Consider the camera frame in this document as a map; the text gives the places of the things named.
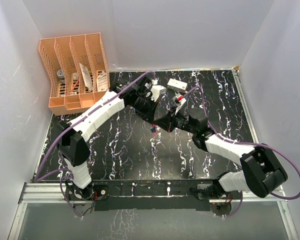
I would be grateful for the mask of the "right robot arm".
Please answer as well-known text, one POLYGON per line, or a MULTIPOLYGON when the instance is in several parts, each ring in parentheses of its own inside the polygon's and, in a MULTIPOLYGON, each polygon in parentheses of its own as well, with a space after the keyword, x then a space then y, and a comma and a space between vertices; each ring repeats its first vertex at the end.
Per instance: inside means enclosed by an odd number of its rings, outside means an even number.
POLYGON ((219 155, 241 166, 241 171, 226 172, 217 177, 213 194, 223 199, 233 191, 251 191, 265 198, 283 184, 288 175, 274 152, 267 146, 253 146, 234 142, 214 133, 208 118, 199 108, 190 110, 185 116, 175 109, 154 124, 167 132, 175 128, 192 134, 194 144, 201 150, 219 155))

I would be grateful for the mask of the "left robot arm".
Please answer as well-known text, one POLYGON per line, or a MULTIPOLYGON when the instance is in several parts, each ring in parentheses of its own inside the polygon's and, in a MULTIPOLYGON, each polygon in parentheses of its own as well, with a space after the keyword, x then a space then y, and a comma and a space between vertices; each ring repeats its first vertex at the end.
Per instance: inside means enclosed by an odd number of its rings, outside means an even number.
POLYGON ((87 111, 69 124, 59 126, 63 135, 58 140, 57 149, 71 172, 71 192, 77 198, 87 200, 93 195, 94 188, 87 163, 91 155, 88 143, 93 133, 127 106, 132 106, 138 112, 149 112, 155 108, 159 96, 165 92, 165 87, 156 84, 155 80, 147 76, 135 83, 119 81, 87 111))

